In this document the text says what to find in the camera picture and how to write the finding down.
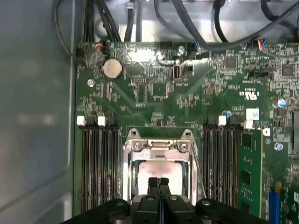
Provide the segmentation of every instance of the metal bracket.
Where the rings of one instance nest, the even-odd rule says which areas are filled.
[[[194,135],[191,130],[184,130],[180,139],[142,139],[136,128],[128,132],[123,146],[123,199],[130,200],[132,189],[132,166],[135,161],[182,161],[187,163],[188,195],[195,205],[198,190],[198,171],[196,157],[193,151],[198,152]]]

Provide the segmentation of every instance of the screw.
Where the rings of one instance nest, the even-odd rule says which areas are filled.
[[[187,145],[184,143],[182,144],[182,150],[185,151],[187,149]]]
[[[142,149],[142,143],[141,142],[134,142],[133,147],[136,150],[141,150]]]
[[[174,196],[174,195],[170,196],[169,198],[170,198],[170,200],[172,200],[172,201],[176,201],[176,200],[178,199],[178,197],[177,197],[177,196]]]
[[[211,203],[210,202],[208,202],[208,201],[202,201],[201,202],[203,205],[205,205],[205,206],[209,206]]]
[[[182,55],[183,53],[185,53],[185,47],[184,46],[179,46],[178,47],[178,52]]]
[[[94,86],[94,80],[93,80],[93,79],[89,79],[89,80],[87,81],[87,85],[88,85],[89,87],[93,87],[93,86]]]
[[[281,144],[281,143],[279,143],[279,142],[277,142],[276,144],[275,144],[275,150],[276,151],[281,151],[281,150],[283,150],[284,149],[284,145],[283,144]]]

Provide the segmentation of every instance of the microchip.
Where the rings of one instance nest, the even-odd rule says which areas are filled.
[[[292,65],[283,65],[282,66],[282,76],[283,77],[293,77],[294,71]]]
[[[237,58],[236,57],[225,58],[225,68],[236,69],[237,68]]]
[[[245,170],[242,170],[241,177],[244,183],[250,185],[251,184],[251,174]]]
[[[242,143],[245,147],[251,148],[251,135],[250,134],[243,134],[242,135]]]
[[[162,120],[161,119],[157,119],[156,120],[156,126],[161,127],[162,125]]]
[[[250,206],[245,202],[241,202],[241,211],[246,214],[250,214]]]
[[[211,104],[212,103],[212,98],[211,97],[205,97],[204,99],[206,104]]]
[[[213,89],[212,88],[205,88],[205,94],[206,95],[213,95]]]
[[[285,117],[287,115],[287,110],[286,109],[282,109],[282,108],[278,108],[276,110],[276,115],[278,117]]]

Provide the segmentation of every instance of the integrated circuit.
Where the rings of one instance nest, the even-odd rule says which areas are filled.
[[[251,184],[251,173],[247,172],[246,170],[242,170],[241,178],[244,183],[250,185]]]
[[[292,65],[282,65],[282,77],[293,77],[294,68]]]
[[[243,134],[242,135],[242,143],[245,147],[251,148],[251,135]]]
[[[225,68],[236,69],[237,68],[237,58],[236,57],[226,57],[225,58]]]

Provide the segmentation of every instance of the wire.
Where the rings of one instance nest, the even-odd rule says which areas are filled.
[[[114,35],[114,37],[115,37],[115,40],[116,40],[117,42],[121,42],[121,37],[120,37],[120,35],[119,35],[119,33],[118,33],[118,29],[117,29],[117,27],[116,27],[116,24],[115,24],[115,22],[114,22],[114,19],[113,19],[111,13],[110,13],[110,10],[109,10],[109,8],[107,7],[105,1],[104,1],[104,0],[96,0],[96,1],[100,4],[101,8],[102,8],[102,9],[104,10],[104,12],[105,12],[105,16],[107,17],[107,20],[108,20],[108,22],[109,22],[109,24],[110,24],[110,27],[111,27],[112,33],[113,33],[113,35]]]
[[[155,8],[155,13],[156,13],[156,17],[159,20],[159,22],[162,24],[162,26],[164,26],[167,30],[169,30],[170,32],[182,37],[185,40],[191,41],[193,42],[194,39],[180,33],[176,28],[174,28],[172,25],[170,25],[160,14],[159,12],[159,0],[154,0],[154,8]]]
[[[228,40],[226,39],[222,29],[221,29],[221,26],[220,26],[220,18],[219,18],[219,15],[220,15],[220,9],[222,6],[224,6],[224,3],[225,1],[223,0],[216,0],[214,2],[214,24],[215,24],[215,29],[216,29],[216,32],[219,36],[219,38],[221,39],[222,42],[228,42]]]
[[[195,160],[195,165],[196,165],[196,168],[197,168],[197,176],[199,177],[199,182],[201,183],[201,189],[202,189],[204,198],[206,198],[206,190],[205,190],[204,182],[202,180],[202,175],[201,175],[201,171],[200,171],[200,167],[199,167],[198,157],[196,155],[196,151],[195,151],[194,146],[191,146],[191,149],[192,149],[193,158]]]
[[[244,37],[238,41],[231,42],[231,43],[210,45],[210,44],[207,44],[207,42],[202,38],[200,33],[197,31],[189,14],[186,11],[186,8],[184,7],[182,1],[181,0],[172,0],[172,3],[174,5],[181,21],[184,23],[184,25],[186,26],[188,31],[192,34],[192,36],[198,41],[198,44],[200,45],[200,47],[202,47],[205,50],[209,50],[209,51],[223,51],[223,50],[227,50],[227,49],[230,49],[233,47],[237,47],[241,44],[250,42],[252,39],[256,39],[257,37],[262,36],[263,34],[267,33],[274,26],[279,24],[282,20],[284,20],[287,16],[289,16],[290,14],[292,14],[299,8],[299,1],[298,1],[292,7],[290,7],[288,10],[286,10],[281,16],[279,16],[275,21],[269,23],[267,26],[256,31],[255,33],[253,33],[251,35]]]
[[[133,24],[134,24],[134,10],[128,9],[128,22],[127,22],[127,29],[125,33],[125,39],[124,39],[125,42],[131,41]]]
[[[103,21],[103,26],[104,26],[104,28],[105,28],[105,30],[107,32],[109,40],[112,41],[112,42],[114,42],[115,41],[114,35],[112,33],[112,30],[111,30],[109,22],[108,22],[108,20],[106,18],[106,15],[104,14],[103,8],[102,8],[101,4],[99,3],[99,0],[95,0],[94,3],[97,6],[98,11],[99,11],[99,13],[101,15],[101,19]]]
[[[64,38],[61,34],[61,30],[60,30],[60,26],[59,26],[59,21],[58,21],[58,8],[59,8],[59,5],[60,3],[62,2],[63,0],[58,0],[58,2],[55,4],[54,6],[54,10],[53,10],[53,21],[54,21],[54,26],[55,26],[55,30],[56,30],[56,34],[57,34],[57,37],[59,39],[59,42],[61,44],[61,46],[63,47],[63,49],[65,50],[65,52],[71,56],[74,60],[76,61],[81,61],[81,62],[84,62],[86,61],[88,58],[85,58],[85,57],[78,57],[76,54],[72,53],[71,50],[68,48],[68,46],[66,45],[65,41],[64,41]]]
[[[269,9],[269,6],[267,4],[267,0],[261,0],[261,9],[262,9],[262,12],[263,14],[266,16],[266,18],[270,21],[274,21],[278,18],[277,15],[274,15],[271,10]],[[288,21],[281,21],[279,23],[281,26],[284,26],[286,27],[287,29],[290,30],[290,32],[293,34],[294,36],[294,39],[296,42],[299,41],[299,37],[298,37],[298,33],[297,33],[297,30],[296,28]]]
[[[275,57],[275,58],[279,58],[279,59],[292,59],[292,58],[299,56],[299,53],[296,53],[293,55],[277,55],[275,53],[271,53],[266,50],[267,40],[257,40],[257,43],[258,43],[258,48],[259,48],[260,52],[265,55],[271,56],[271,57]]]

